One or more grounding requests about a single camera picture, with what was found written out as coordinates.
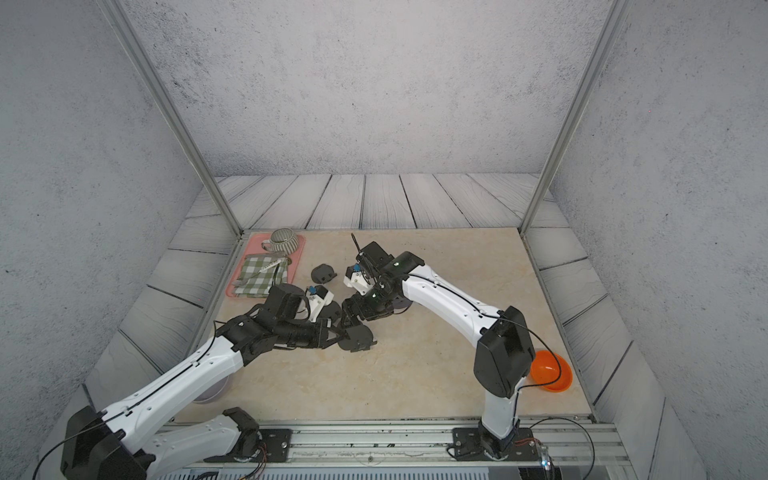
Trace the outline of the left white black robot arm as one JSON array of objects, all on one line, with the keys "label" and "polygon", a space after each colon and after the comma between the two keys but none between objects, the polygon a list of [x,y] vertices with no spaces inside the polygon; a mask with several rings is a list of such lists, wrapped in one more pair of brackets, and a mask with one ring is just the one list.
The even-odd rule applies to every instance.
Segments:
[{"label": "left white black robot arm", "polygon": [[171,433],[160,428],[205,391],[277,347],[325,349],[348,335],[335,301],[291,284],[219,326],[210,340],[137,392],[68,421],[60,471],[67,479],[154,479],[208,458],[264,463],[258,422],[239,407]]}]

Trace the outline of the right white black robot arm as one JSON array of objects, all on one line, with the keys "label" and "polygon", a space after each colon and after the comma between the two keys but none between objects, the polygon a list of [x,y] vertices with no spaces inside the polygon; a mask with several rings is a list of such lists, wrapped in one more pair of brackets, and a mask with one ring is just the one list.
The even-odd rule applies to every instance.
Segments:
[{"label": "right white black robot arm", "polygon": [[342,302],[342,318],[373,321],[395,314],[400,304],[418,304],[440,317],[475,348],[473,373],[485,390],[478,424],[480,449],[506,459],[518,439],[518,399],[536,357],[524,315],[499,310],[438,275],[423,259],[405,251],[395,257],[377,242],[358,250],[344,284],[355,293]]}]

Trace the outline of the green checkered cloth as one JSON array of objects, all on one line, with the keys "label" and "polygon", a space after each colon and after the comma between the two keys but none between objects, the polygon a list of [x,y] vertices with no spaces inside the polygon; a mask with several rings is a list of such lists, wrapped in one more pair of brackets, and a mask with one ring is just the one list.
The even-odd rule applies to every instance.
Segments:
[{"label": "green checkered cloth", "polygon": [[286,256],[254,254],[245,257],[233,283],[233,295],[243,298],[265,298],[273,286],[285,283],[292,260]]}]

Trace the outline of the striped ceramic cup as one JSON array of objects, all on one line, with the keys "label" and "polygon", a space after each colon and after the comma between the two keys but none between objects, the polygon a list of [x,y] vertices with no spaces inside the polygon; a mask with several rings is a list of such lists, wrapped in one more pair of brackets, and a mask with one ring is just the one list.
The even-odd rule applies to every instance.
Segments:
[{"label": "striped ceramic cup", "polygon": [[263,250],[286,256],[297,251],[299,246],[299,237],[291,228],[276,229],[261,243]]}]

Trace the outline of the pink plastic tray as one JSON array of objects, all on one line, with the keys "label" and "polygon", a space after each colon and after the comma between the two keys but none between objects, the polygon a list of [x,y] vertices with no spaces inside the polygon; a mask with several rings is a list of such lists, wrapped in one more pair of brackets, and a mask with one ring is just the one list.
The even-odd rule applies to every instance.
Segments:
[{"label": "pink plastic tray", "polygon": [[298,248],[289,255],[265,250],[269,233],[252,234],[225,294],[230,298],[265,298],[274,285],[291,283],[298,270],[306,239],[298,235]]}]

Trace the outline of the purple bowl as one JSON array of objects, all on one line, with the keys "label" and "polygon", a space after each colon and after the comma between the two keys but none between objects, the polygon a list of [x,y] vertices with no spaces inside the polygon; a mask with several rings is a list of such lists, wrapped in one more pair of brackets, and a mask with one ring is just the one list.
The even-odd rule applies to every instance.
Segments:
[{"label": "purple bowl", "polygon": [[208,404],[216,401],[222,397],[230,388],[232,383],[232,376],[228,375],[222,380],[216,382],[211,387],[207,388],[200,395],[198,395],[193,402],[195,404]]}]

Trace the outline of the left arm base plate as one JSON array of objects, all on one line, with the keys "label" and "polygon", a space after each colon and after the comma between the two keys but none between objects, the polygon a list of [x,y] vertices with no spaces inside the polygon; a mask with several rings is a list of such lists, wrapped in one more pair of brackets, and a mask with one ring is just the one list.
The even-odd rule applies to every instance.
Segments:
[{"label": "left arm base plate", "polygon": [[285,463],[291,446],[291,429],[260,429],[242,433],[226,454],[214,455],[204,463]]}]

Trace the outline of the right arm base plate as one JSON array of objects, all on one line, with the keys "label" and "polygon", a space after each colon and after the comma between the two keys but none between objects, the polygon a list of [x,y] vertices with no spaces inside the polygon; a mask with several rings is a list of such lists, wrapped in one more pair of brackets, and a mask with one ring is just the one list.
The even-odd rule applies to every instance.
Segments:
[{"label": "right arm base plate", "polygon": [[482,425],[454,428],[447,451],[457,461],[538,462],[542,458],[532,430],[522,427],[501,439]]}]

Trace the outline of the aluminium rail frame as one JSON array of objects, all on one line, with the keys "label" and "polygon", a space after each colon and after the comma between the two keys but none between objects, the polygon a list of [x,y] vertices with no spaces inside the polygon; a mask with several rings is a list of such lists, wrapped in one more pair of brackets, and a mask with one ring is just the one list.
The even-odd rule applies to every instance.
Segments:
[{"label": "aluminium rail frame", "polygon": [[370,421],[266,421],[261,429],[291,429],[285,463],[266,463],[266,479],[634,479],[615,426],[578,417],[528,417],[538,462],[457,461],[447,448],[454,428],[474,418]]}]

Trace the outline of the right metal corner post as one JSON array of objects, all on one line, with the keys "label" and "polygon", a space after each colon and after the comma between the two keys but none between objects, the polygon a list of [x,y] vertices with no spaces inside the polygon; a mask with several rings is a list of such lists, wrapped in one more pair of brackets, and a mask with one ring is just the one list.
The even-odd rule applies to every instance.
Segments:
[{"label": "right metal corner post", "polygon": [[564,159],[567,148],[575,134],[578,124],[589,103],[592,91],[596,87],[610,51],[615,44],[623,23],[632,5],[630,0],[615,0],[611,3],[607,18],[598,35],[594,49],[589,57],[577,90],[567,110],[561,128],[540,172],[532,198],[528,204],[518,231],[524,238],[533,227],[538,211],[544,202],[547,190],[550,188]]}]

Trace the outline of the metal corner post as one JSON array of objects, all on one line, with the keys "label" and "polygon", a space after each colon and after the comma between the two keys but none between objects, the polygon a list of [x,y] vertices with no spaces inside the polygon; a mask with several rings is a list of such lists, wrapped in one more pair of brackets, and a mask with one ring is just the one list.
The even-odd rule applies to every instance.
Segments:
[{"label": "metal corner post", "polygon": [[540,172],[532,198],[528,204],[518,231],[524,238],[533,227],[538,211],[544,202],[547,190],[550,188],[564,159],[567,148],[575,134],[578,124],[589,103],[592,91],[596,87],[610,51],[615,44],[623,23],[632,5],[630,0],[615,0],[611,3],[607,18],[598,35],[594,49],[589,57],[577,90],[567,110],[561,128]]},{"label": "metal corner post", "polygon": [[203,155],[181,117],[178,109],[163,84],[155,66],[146,53],[141,40],[120,1],[100,0],[98,5],[110,24],[123,50],[149,90],[162,117],[181,146],[187,160],[210,195],[215,207],[237,239],[244,235],[245,229],[237,220],[229,202],[206,164]]}]

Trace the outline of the left metal corner post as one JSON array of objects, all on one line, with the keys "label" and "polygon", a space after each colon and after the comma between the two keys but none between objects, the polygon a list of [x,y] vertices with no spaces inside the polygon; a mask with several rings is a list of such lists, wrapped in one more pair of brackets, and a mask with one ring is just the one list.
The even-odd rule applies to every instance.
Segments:
[{"label": "left metal corner post", "polygon": [[187,160],[210,195],[215,207],[237,239],[244,235],[245,229],[237,220],[229,202],[206,164],[203,155],[181,117],[178,109],[163,84],[155,66],[146,53],[141,40],[120,1],[100,0],[98,5],[110,24],[123,50],[149,90],[162,117],[181,146]]}]

